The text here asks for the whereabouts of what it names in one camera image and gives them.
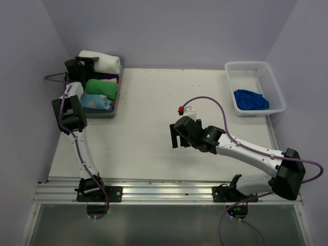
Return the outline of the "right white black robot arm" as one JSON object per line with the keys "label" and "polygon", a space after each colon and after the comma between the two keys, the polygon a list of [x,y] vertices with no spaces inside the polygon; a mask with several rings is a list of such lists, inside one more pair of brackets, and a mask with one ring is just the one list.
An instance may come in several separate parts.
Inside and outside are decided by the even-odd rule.
{"label": "right white black robot arm", "polygon": [[262,171],[249,176],[237,174],[228,186],[213,188],[215,202],[237,202],[267,192],[296,200],[305,176],[305,167],[297,151],[265,149],[261,155],[260,146],[252,145],[254,151],[247,150],[237,139],[231,140],[225,130],[215,126],[202,128],[200,119],[188,116],[171,124],[170,134],[173,148],[193,147],[202,153],[231,157]]}

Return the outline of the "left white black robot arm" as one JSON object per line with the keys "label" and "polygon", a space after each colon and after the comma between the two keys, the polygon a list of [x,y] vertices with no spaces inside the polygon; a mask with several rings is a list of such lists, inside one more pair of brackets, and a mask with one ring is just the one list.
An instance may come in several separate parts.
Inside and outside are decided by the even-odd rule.
{"label": "left white black robot arm", "polygon": [[58,128],[68,136],[78,161],[80,182],[77,193],[82,196],[89,195],[95,201],[103,200],[107,189],[91,157],[86,139],[87,118],[80,99],[87,79],[95,73],[94,65],[98,60],[98,57],[77,56],[66,61],[64,93],[52,101]]}

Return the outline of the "white towel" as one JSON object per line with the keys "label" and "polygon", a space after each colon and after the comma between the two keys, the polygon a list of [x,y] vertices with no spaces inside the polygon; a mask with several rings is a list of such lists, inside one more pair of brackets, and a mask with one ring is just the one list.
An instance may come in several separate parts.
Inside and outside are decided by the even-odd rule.
{"label": "white towel", "polygon": [[87,58],[98,57],[98,61],[94,64],[95,71],[98,73],[119,74],[120,72],[121,62],[118,56],[87,50],[80,51],[79,56]]}

